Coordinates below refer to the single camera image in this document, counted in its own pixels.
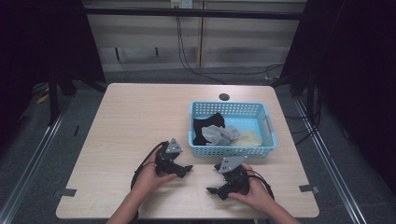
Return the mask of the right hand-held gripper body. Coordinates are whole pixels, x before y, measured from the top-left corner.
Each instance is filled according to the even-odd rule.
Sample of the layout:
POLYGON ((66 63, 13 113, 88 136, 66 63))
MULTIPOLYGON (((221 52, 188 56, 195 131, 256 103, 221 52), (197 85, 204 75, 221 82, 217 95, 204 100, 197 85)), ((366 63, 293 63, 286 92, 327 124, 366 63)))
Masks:
POLYGON ((223 185, 225 193, 231 192, 247 193, 249 191, 248 174, 242 167, 246 156, 224 157, 221 162, 221 174, 226 181, 223 185))

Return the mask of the grey tape piece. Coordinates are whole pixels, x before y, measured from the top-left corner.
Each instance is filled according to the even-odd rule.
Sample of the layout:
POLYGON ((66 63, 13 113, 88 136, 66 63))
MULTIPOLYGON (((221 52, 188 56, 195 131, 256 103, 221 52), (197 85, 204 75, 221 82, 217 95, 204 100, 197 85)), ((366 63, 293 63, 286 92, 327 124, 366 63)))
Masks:
POLYGON ((74 197, 76 192, 75 189, 58 189, 53 192, 52 196, 57 198, 62 198, 63 196, 74 197))
POLYGON ((300 192, 312 192, 313 194, 319 193, 319 188, 311 185, 302 185, 299 189, 300 192))

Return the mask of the grey cloth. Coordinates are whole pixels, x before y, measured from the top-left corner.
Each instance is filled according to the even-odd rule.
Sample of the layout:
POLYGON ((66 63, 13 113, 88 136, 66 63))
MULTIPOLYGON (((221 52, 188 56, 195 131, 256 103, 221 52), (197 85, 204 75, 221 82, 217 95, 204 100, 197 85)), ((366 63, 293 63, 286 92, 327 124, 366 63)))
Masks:
POLYGON ((228 146, 239 138, 240 132, 234 126, 211 125, 202 128, 202 135, 208 146, 228 146))

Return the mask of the light blue plastic basket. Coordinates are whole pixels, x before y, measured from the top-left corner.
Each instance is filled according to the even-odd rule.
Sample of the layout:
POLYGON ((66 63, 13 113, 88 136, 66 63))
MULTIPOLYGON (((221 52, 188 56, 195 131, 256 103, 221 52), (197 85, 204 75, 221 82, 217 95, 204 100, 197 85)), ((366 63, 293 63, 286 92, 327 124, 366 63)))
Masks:
POLYGON ((194 157, 249 156, 266 157, 277 147, 276 134, 267 107, 262 103, 195 101, 190 105, 189 144, 194 157), (196 146, 194 119, 207 119, 220 113, 225 127, 234 126, 238 132, 253 131, 262 140, 259 147, 196 146))

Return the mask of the black cloth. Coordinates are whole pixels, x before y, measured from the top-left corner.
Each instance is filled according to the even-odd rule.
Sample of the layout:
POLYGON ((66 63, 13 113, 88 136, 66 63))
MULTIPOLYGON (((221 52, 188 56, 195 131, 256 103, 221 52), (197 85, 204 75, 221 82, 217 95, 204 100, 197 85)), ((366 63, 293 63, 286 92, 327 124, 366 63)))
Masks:
POLYGON ((225 127, 225 121, 223 116, 220 113, 216 113, 207 119, 194 119, 193 120, 193 129, 195 131, 195 137, 192 142, 196 146, 205 146, 208 141, 204 138, 202 129, 209 127, 211 125, 215 125, 216 127, 225 127))

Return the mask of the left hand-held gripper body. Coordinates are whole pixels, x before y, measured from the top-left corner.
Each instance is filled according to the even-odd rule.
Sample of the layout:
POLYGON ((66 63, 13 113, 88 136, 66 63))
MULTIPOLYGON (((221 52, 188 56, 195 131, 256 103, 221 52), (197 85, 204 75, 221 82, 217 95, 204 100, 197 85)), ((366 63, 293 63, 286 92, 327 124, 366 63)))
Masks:
POLYGON ((160 174, 176 174, 176 172, 184 171, 183 167, 174 163, 174 159, 183 151, 175 138, 170 141, 162 142, 161 148, 156 153, 155 165, 156 173, 160 174))

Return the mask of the white wall power outlet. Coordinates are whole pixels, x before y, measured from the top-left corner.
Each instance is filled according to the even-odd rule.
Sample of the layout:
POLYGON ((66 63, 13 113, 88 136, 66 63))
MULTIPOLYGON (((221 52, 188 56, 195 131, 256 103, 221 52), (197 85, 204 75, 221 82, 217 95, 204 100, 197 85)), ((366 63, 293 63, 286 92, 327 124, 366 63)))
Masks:
POLYGON ((193 2, 192 0, 170 0, 171 8, 184 8, 184 9, 192 9, 193 2))

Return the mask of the person's left hand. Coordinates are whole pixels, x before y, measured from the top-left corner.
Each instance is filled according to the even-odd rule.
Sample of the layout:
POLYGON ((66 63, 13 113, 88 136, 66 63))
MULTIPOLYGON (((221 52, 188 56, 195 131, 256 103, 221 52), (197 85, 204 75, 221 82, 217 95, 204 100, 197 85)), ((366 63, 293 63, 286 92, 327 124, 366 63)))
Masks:
POLYGON ((156 155, 152 154, 144 163, 143 168, 134 183, 132 189, 142 189, 149 192, 149 195, 158 189, 161 185, 168 183, 175 178, 176 174, 160 174, 156 173, 155 166, 156 155))

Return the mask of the black metal stand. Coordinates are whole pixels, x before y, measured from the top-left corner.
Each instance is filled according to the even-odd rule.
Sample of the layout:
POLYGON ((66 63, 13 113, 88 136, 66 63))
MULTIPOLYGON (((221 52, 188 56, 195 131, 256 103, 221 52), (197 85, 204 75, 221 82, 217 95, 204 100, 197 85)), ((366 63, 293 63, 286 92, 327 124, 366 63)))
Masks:
POLYGON ((56 76, 53 73, 49 74, 49 105, 49 126, 51 126, 59 115, 57 81, 56 76))

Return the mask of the beige cloth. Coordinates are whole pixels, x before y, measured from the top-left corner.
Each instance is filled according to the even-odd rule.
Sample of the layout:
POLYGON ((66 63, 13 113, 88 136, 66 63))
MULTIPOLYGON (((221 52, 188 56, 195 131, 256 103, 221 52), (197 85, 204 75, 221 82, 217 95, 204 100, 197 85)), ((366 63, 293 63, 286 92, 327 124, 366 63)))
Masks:
POLYGON ((253 131, 242 131, 239 137, 231 142, 233 147, 259 147, 262 145, 262 140, 253 131))

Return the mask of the black horizontal frame bar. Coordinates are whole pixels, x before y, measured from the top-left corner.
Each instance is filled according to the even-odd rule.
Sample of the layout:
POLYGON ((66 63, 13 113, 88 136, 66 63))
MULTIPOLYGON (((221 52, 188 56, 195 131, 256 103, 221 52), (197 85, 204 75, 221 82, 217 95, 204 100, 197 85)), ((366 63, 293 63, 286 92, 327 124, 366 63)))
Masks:
POLYGON ((178 9, 178 8, 142 8, 142 7, 85 7, 87 14, 94 15, 125 15, 125 16, 167 16, 167 17, 198 17, 198 18, 231 18, 259 20, 299 21, 304 13, 260 12, 214 9, 178 9))

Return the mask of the dark curtain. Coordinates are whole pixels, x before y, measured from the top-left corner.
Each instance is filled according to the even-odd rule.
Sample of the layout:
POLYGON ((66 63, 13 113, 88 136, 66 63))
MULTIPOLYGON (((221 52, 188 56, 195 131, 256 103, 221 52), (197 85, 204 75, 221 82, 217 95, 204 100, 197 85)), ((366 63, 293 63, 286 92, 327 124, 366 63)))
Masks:
POLYGON ((16 135, 33 87, 76 92, 74 82, 104 92, 98 50, 82 0, 0 0, 0 151, 16 135))
POLYGON ((396 0, 306 0, 282 76, 318 85, 396 196, 396 0))

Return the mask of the person's right hand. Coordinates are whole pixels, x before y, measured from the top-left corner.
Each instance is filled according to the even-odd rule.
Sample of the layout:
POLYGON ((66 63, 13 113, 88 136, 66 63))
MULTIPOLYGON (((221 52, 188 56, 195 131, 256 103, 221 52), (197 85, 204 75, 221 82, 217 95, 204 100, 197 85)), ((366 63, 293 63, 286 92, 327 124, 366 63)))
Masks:
POLYGON ((274 199, 270 196, 260 178, 254 173, 252 167, 246 163, 243 163, 242 167, 247 171, 249 191, 247 193, 231 192, 228 197, 270 217, 276 206, 274 199))

